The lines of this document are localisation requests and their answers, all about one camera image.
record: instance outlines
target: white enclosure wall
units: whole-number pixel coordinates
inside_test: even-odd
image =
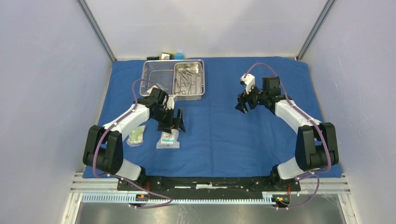
[[[59,223],[111,63],[76,1],[0,5],[0,223]]]
[[[364,224],[394,223],[396,2],[334,4],[305,55]]]
[[[116,58],[296,56],[326,0],[86,0]]]

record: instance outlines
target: white robotic arm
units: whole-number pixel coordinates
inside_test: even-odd
[[[327,157],[321,145],[316,145],[315,140],[320,141],[317,130],[313,127],[315,123],[325,137],[329,149],[331,165],[338,163],[337,140],[335,128],[331,123],[322,123],[312,118],[301,110],[289,97],[286,99],[281,94],[279,88],[279,77],[263,78],[263,90],[259,90],[255,85],[255,77],[251,74],[242,76],[240,83],[246,85],[243,93],[238,95],[238,104],[235,107],[243,113],[248,112],[245,103],[249,104],[250,109],[257,105],[264,105],[274,115],[284,120],[297,134],[295,156],[285,163],[274,166],[271,176],[280,180],[288,180],[301,175],[309,170],[319,169],[327,166]]]
[[[103,134],[106,149],[100,147],[97,152],[96,167],[108,174],[118,175],[132,181],[138,179],[141,167],[124,159],[122,142],[140,124],[153,118],[158,121],[158,130],[172,133],[173,129],[185,132],[183,109],[179,108],[177,117],[173,118],[176,98],[165,91],[152,88],[148,97],[139,98],[137,106],[132,106],[118,118],[103,126],[92,126],[88,132],[83,163],[93,165],[94,154]]]

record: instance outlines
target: metal frame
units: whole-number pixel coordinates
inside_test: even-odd
[[[88,4],[86,3],[85,0],[76,0],[78,2],[78,4],[81,7],[81,10],[83,11],[85,17],[87,18],[88,22],[91,25],[92,30],[94,31],[95,35],[97,36],[97,38],[99,39],[100,43],[102,44],[103,48],[106,51],[107,56],[109,57],[109,59],[114,62],[117,61],[117,58],[115,57],[114,53],[112,52],[109,44],[107,43],[105,36],[103,35],[102,31],[100,30],[100,27],[98,25],[98,23],[95,20],[95,17],[93,16],[91,10],[88,7]],[[312,43],[312,40],[315,38],[316,34],[318,33],[320,27],[323,24],[323,21],[325,20],[326,16],[329,14],[331,8],[333,7],[334,3],[336,0],[327,0],[327,2],[325,3],[322,11],[320,12],[318,18],[315,21],[315,24],[313,25],[311,31],[309,32],[303,46],[301,47],[299,53],[297,56],[295,57],[291,57],[295,60],[300,61],[306,51],[308,50],[309,46]]]
[[[107,43],[105,36],[103,35],[102,31],[99,28],[98,23],[96,22],[95,18],[92,15],[91,10],[88,7],[88,4],[86,3],[85,0],[77,0],[78,4],[81,7],[81,10],[83,11],[85,17],[87,18],[89,24],[91,25],[92,30],[94,31],[95,35],[100,41],[100,44],[102,44],[104,50],[106,51],[107,56],[109,59],[114,62],[117,59],[115,58],[113,52],[111,51],[111,48],[109,44]]]
[[[99,28],[92,12],[90,11],[85,0],[77,0],[84,15],[90,23],[95,35],[99,39],[101,45],[105,49],[108,57],[112,62],[116,61],[117,58],[111,51],[109,44],[107,43],[102,31]],[[304,44],[302,45],[298,55],[293,57],[295,60],[301,60],[313,39],[318,33],[328,13],[333,7],[335,0],[327,0],[322,11],[320,12],[315,24],[313,25],[310,33],[308,34]],[[305,195],[312,194],[316,188],[316,179],[305,179],[300,182],[301,191],[292,192],[292,194]],[[118,180],[115,178],[102,178],[102,179],[83,179],[82,173],[76,173],[73,184],[70,189],[69,198],[62,216],[62,224],[74,224],[77,218],[78,210],[81,202],[92,203],[92,202],[104,202],[104,203],[133,203],[135,201],[136,194],[144,193],[142,191],[128,191],[121,192],[117,191]],[[206,204],[269,204],[268,197],[277,194],[285,194],[286,192],[263,192],[263,199],[256,201],[249,200],[175,200],[174,203],[206,203]],[[321,178],[320,188],[317,192],[319,195],[326,194],[337,194],[341,204],[342,212],[347,224],[359,223],[353,209],[353,200],[351,198],[351,191],[349,189],[347,180],[343,175],[341,178]]]
[[[325,6],[320,12],[319,17],[316,19],[316,22],[313,25],[310,33],[308,34],[308,37],[305,40],[300,52],[296,56],[296,60],[301,60],[304,57],[305,53],[307,52],[307,49],[311,45],[312,40],[315,38],[316,34],[318,33],[320,27],[323,24],[323,21],[325,20],[326,16],[329,14],[330,9],[333,7],[335,1],[336,0],[327,0],[327,2],[325,3]]]
[[[309,195],[316,188],[316,179],[305,179],[300,181],[301,191],[292,192],[294,195]],[[71,185],[69,199],[62,216],[62,224],[74,224],[78,210],[84,203],[135,203],[137,194],[145,194],[142,191],[117,191],[118,179],[84,179],[83,173],[76,173]],[[273,195],[284,195],[286,192],[263,192],[263,199],[257,200],[174,200],[175,204],[271,204]],[[341,178],[321,178],[319,195],[337,194],[341,204],[342,212],[347,224],[358,224],[356,219],[351,191],[344,175]],[[151,203],[161,203],[162,200],[151,200]]]

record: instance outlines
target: wire mesh tray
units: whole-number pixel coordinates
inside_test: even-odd
[[[178,96],[178,100],[200,100],[205,93],[202,60],[146,61],[141,77],[160,84],[168,94]],[[153,84],[141,82],[140,95],[148,96],[147,90],[152,86]]]

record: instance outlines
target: sterile package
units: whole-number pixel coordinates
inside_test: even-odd
[[[131,147],[139,146],[143,144],[143,133],[144,129],[146,128],[145,125],[137,127],[133,130],[127,139],[127,144]]]
[[[157,142],[157,149],[161,148],[180,148],[180,143],[177,141],[179,131],[172,129],[172,134],[162,132],[160,140]]]

